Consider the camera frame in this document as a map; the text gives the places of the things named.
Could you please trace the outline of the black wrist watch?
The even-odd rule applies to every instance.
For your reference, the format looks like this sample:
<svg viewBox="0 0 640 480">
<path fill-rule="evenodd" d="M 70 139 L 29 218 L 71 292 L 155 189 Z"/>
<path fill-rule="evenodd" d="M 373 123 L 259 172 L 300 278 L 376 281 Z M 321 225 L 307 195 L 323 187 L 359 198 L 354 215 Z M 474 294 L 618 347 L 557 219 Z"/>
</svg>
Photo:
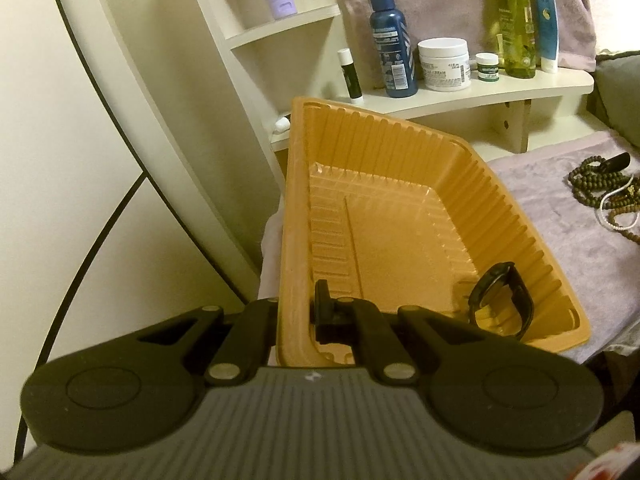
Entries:
<svg viewBox="0 0 640 480">
<path fill-rule="evenodd" d="M 478 311 L 501 297 L 509 298 L 510 307 L 520 317 L 521 326 L 513 337 L 521 340 L 533 322 L 534 302 L 513 261 L 495 263 L 475 284 L 468 298 L 470 323 L 478 326 Z"/>
</svg>

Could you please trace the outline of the orange plastic tray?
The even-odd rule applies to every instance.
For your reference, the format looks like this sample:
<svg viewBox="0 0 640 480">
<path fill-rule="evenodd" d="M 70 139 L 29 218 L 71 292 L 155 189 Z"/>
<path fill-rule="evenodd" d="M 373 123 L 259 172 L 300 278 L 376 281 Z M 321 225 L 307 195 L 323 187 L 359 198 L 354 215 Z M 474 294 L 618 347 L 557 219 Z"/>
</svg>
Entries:
<svg viewBox="0 0 640 480">
<path fill-rule="evenodd" d="M 534 303 L 523 328 L 504 298 L 480 326 L 563 352 L 591 330 L 572 286 L 520 205 L 457 136 L 347 104 L 292 103 L 277 352 L 290 367 L 342 366 L 311 317 L 314 286 L 381 311 L 420 306 L 466 321 L 473 287 L 511 261 Z"/>
</svg>

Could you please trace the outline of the lilac towel on table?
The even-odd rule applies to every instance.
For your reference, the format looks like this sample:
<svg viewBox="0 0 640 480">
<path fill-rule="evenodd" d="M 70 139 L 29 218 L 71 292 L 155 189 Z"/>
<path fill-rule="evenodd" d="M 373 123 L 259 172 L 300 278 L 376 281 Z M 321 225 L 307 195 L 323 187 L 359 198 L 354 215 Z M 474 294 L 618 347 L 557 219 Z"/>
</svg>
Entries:
<svg viewBox="0 0 640 480">
<path fill-rule="evenodd" d="M 584 308 L 591 334 L 561 353 L 579 363 L 602 350 L 639 316 L 639 248 L 603 229 L 579 205 L 565 175 L 591 154 L 611 155 L 618 141 L 606 133 L 509 156 L 487 166 L 527 214 L 551 249 Z M 284 207 L 270 219 L 265 234 L 262 294 L 279 296 Z"/>
</svg>

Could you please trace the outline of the black tube lying flat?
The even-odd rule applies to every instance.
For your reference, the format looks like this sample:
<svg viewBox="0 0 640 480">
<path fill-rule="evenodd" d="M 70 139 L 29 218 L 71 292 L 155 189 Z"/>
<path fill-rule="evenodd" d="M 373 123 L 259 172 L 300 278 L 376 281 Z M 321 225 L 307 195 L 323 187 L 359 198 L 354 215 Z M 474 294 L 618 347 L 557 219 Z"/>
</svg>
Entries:
<svg viewBox="0 0 640 480">
<path fill-rule="evenodd" d="M 284 115 L 279 117 L 273 125 L 274 133 L 285 133 L 285 131 L 290 130 L 291 128 L 291 119 L 290 115 Z"/>
</svg>

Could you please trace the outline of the grey cushion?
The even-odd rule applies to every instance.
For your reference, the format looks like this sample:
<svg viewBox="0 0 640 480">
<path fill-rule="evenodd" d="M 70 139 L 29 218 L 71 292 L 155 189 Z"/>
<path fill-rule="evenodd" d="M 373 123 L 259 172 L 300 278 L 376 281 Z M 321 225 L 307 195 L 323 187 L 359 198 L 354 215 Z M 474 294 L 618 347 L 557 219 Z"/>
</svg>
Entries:
<svg viewBox="0 0 640 480">
<path fill-rule="evenodd" d="M 639 148 L 639 52 L 597 57 L 587 110 Z"/>
</svg>

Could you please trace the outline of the small green-label jar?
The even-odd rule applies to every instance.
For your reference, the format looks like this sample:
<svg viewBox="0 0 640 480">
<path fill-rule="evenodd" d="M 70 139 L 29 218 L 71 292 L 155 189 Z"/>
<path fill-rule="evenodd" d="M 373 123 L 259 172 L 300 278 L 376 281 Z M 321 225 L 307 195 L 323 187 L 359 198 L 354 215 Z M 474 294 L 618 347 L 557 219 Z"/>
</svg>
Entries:
<svg viewBox="0 0 640 480">
<path fill-rule="evenodd" d="M 496 82 L 499 80 L 500 58 L 498 54 L 480 52 L 475 55 L 477 77 L 481 81 Z"/>
</svg>

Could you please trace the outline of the white cream jar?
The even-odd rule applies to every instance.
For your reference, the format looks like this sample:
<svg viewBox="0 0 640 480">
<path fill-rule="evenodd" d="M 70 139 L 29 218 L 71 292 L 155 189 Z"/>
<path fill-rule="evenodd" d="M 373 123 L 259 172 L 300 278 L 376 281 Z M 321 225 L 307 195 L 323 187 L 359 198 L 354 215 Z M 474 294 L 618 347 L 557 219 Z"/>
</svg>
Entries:
<svg viewBox="0 0 640 480">
<path fill-rule="evenodd" d="M 424 39 L 418 43 L 418 51 L 427 89 L 451 92 L 469 88 L 470 56 L 464 39 Z"/>
</svg>

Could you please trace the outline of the cream wooden shelf unit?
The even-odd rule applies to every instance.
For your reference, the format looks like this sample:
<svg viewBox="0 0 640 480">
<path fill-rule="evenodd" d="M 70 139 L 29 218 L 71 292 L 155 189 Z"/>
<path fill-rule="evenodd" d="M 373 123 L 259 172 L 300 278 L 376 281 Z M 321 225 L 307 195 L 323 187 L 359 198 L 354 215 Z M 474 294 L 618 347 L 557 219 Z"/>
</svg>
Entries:
<svg viewBox="0 0 640 480">
<path fill-rule="evenodd" d="M 258 289 L 262 227 L 284 189 L 296 96 L 346 99 L 342 0 L 58 0 L 107 113 L 157 194 L 227 286 Z"/>
</svg>

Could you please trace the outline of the green olive oil bottle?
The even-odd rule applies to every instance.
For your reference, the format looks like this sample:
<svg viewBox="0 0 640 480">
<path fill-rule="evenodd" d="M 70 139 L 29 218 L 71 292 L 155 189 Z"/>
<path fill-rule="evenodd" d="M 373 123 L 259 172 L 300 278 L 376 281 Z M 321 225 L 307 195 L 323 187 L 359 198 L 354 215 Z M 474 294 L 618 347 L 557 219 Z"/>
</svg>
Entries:
<svg viewBox="0 0 640 480">
<path fill-rule="evenodd" d="M 503 66 L 515 78 L 536 75 L 535 21 L 530 0 L 497 0 L 502 37 Z"/>
</svg>

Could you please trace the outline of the black white lip balm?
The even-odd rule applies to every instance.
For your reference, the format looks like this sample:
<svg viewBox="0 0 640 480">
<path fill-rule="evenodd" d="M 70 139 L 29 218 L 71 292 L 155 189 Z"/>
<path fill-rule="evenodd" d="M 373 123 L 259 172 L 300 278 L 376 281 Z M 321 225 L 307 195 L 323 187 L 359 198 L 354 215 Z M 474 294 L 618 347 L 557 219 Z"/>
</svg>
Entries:
<svg viewBox="0 0 640 480">
<path fill-rule="evenodd" d="M 360 87 L 355 62 L 352 58 L 352 52 L 350 52 L 349 48 L 343 48 L 337 51 L 337 56 L 338 60 L 340 61 L 350 102 L 352 102 L 352 104 L 362 104 L 363 94 Z"/>
</svg>

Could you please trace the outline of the blue spray bottle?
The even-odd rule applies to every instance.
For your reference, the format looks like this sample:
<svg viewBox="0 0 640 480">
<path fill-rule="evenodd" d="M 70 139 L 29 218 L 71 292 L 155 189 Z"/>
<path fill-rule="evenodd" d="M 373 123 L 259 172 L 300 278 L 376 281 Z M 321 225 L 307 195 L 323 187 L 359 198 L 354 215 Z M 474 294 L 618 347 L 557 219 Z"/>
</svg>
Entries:
<svg viewBox="0 0 640 480">
<path fill-rule="evenodd" d="M 418 91 L 416 63 L 405 15 L 395 0 L 370 0 L 370 3 L 369 23 L 385 91 L 393 99 L 414 96 Z"/>
</svg>

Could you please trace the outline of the blue white tube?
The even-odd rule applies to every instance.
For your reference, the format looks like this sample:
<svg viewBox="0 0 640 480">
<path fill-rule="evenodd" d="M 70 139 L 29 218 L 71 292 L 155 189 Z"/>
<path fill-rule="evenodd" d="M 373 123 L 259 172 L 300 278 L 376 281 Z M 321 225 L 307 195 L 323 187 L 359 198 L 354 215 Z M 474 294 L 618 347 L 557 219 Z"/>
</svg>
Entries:
<svg viewBox="0 0 640 480">
<path fill-rule="evenodd" d="M 549 74 L 558 71 L 559 21 L 555 0 L 535 0 L 537 47 L 541 69 Z"/>
</svg>

